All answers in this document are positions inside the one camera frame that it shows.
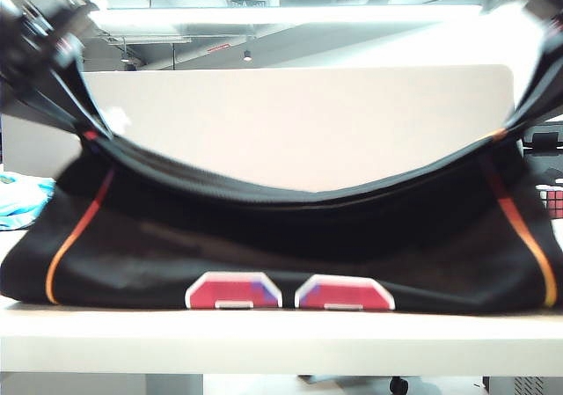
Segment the pipe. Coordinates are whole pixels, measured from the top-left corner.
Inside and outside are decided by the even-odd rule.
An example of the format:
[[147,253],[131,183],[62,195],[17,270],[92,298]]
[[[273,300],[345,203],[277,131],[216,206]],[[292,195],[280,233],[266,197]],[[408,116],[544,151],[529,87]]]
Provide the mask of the pipe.
[[[284,25],[275,25],[275,26],[270,26],[270,27],[265,27],[261,30],[259,30],[253,37],[255,39],[259,39],[260,37],[265,37],[268,36],[270,34],[274,34],[274,33],[278,33],[278,32],[282,32],[283,30],[287,30],[289,28],[292,28],[292,26],[284,26]],[[229,48],[232,48],[234,46],[238,46],[238,45],[242,45],[246,43],[246,36],[240,36],[240,37],[235,37],[235,38],[231,38],[231,39],[225,39],[225,40],[219,40],[217,42],[213,43],[213,46],[215,48],[220,47],[222,45],[229,45]],[[187,62],[187,61],[191,61],[195,58],[200,58],[202,56],[205,55],[209,55],[212,52],[209,52],[209,48],[204,47],[204,48],[197,48],[195,50],[190,50],[188,52],[183,52],[181,54],[177,54],[176,55],[176,65],[183,63],[183,62]],[[170,67],[172,65],[172,60],[169,58],[160,60],[160,61],[155,61],[152,63],[148,63],[146,65],[143,65],[142,67],[139,67],[138,70],[141,69],[164,69],[167,67]]]

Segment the floor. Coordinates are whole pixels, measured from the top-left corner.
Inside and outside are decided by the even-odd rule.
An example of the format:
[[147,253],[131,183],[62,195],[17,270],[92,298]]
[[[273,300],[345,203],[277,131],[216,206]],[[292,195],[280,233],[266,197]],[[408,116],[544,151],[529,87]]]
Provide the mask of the floor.
[[[409,395],[484,395],[481,377],[408,377]],[[288,375],[206,375],[205,395],[389,394],[388,377],[340,377],[307,384]]]
[[[408,377],[408,395],[486,395],[481,377]],[[203,395],[390,395],[388,377],[322,377],[308,384],[295,375],[205,375]],[[197,395],[199,383],[157,375],[3,373],[2,395]]]

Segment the blue cloth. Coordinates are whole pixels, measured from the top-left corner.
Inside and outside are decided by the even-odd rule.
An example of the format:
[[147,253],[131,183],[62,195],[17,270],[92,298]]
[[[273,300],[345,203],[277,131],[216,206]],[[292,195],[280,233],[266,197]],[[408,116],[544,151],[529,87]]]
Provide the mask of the blue cloth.
[[0,172],[0,230],[18,230],[33,223],[47,204],[55,181]]

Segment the black bag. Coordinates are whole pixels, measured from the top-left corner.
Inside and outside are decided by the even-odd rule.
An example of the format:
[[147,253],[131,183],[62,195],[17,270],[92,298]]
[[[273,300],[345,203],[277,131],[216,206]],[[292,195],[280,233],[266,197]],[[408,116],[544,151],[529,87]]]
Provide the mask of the black bag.
[[[80,15],[60,18],[76,23]],[[20,36],[27,20],[4,15],[4,26]],[[504,129],[418,170],[322,193],[225,178],[112,135],[71,56],[54,56],[49,41],[30,49],[4,38],[39,51],[27,58],[31,66],[1,58],[10,90],[50,114],[35,121],[79,135],[84,150],[5,258],[0,291],[34,303],[128,308],[560,304],[563,253],[516,141],[563,102],[561,36],[546,40]]]

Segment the ceiling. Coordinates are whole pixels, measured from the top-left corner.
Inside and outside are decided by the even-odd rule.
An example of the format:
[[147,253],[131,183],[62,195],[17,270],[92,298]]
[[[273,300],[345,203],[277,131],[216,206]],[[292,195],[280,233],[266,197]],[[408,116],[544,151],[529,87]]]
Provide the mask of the ceiling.
[[[28,1],[49,12],[64,0]],[[484,0],[107,0],[113,9],[290,7],[374,4],[482,4]],[[355,43],[403,33],[431,22],[400,24],[148,24],[93,28],[84,37],[84,68],[261,68]],[[244,50],[252,61],[242,61]],[[124,50],[128,64],[121,62]]]

